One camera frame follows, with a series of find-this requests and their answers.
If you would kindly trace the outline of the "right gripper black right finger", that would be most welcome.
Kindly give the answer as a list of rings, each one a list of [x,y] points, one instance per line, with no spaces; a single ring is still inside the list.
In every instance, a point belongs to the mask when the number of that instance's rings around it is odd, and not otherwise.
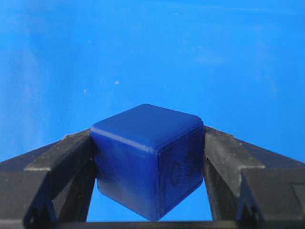
[[[303,162],[207,127],[203,166],[213,220],[240,228],[304,228]]]

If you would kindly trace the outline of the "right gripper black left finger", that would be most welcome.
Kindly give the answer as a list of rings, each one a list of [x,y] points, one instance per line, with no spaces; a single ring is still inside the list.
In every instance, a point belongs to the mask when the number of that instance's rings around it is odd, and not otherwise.
[[[96,178],[94,151],[84,130],[1,162],[1,228],[85,222]]]

